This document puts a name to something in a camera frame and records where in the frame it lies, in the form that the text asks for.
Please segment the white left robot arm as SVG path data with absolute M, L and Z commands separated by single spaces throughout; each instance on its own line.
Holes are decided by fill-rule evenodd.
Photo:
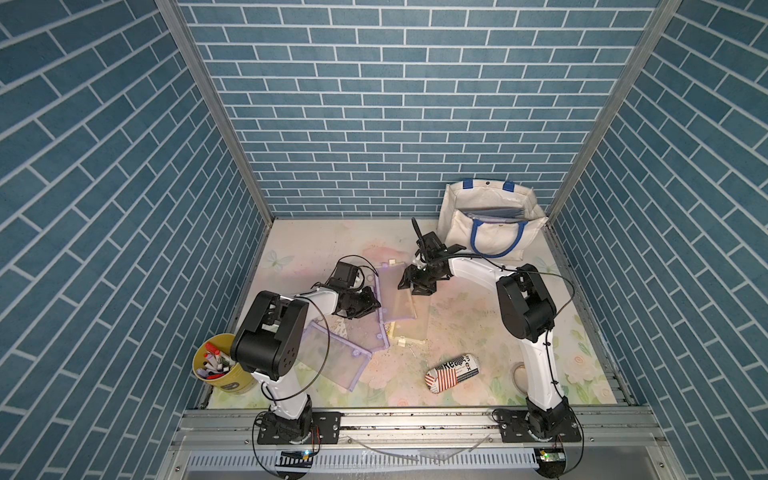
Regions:
M 331 315 L 358 319 L 381 307 L 367 273 L 378 274 L 371 265 L 340 259 L 329 277 L 307 292 L 289 297 L 264 290 L 247 309 L 230 357 L 260 382 L 276 417 L 297 422 L 311 414 L 309 395 L 293 371 L 306 325 Z

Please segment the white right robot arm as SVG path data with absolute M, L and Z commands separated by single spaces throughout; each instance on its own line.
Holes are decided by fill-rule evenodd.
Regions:
M 417 235 L 417 250 L 398 288 L 430 296 L 440 281 L 464 278 L 497 294 L 501 321 L 519 342 L 528 378 L 526 404 L 529 423 L 540 430 L 554 427 L 571 412 L 558 387 L 554 352 L 549 333 L 558 309 L 544 282 L 543 273 L 531 264 L 508 267 L 499 255 L 446 246 L 434 232 Z

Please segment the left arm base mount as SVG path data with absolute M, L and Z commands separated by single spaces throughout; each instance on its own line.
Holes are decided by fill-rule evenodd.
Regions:
M 285 419 L 265 411 L 255 420 L 254 436 L 259 445 L 333 445 L 338 443 L 341 419 L 338 411 L 312 411 L 298 419 Z

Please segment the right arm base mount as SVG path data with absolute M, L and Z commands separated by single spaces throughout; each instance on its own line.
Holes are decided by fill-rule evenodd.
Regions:
M 569 408 L 520 410 L 497 408 L 491 419 L 498 425 L 503 443 L 580 442 L 577 418 Z

